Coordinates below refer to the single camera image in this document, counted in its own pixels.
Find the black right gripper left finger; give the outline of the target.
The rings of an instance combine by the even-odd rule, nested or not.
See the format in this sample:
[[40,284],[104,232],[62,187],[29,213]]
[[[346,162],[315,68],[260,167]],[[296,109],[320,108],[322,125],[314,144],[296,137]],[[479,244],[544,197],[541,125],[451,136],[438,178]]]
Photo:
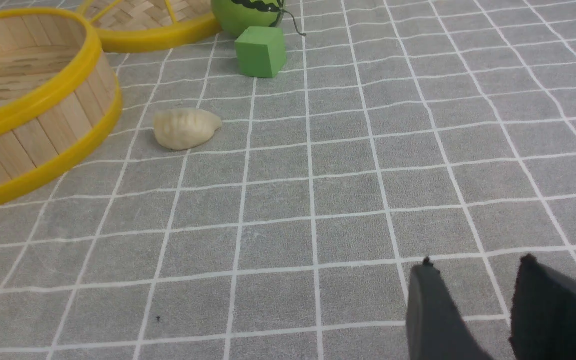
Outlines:
[[411,360],[491,360],[470,333],[429,257],[410,271],[406,333]]

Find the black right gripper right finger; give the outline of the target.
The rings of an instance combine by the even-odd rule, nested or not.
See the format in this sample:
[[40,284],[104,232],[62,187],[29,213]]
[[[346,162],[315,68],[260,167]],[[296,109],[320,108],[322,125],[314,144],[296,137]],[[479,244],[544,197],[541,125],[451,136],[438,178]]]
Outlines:
[[509,341],[517,360],[576,360],[576,280],[523,256]]

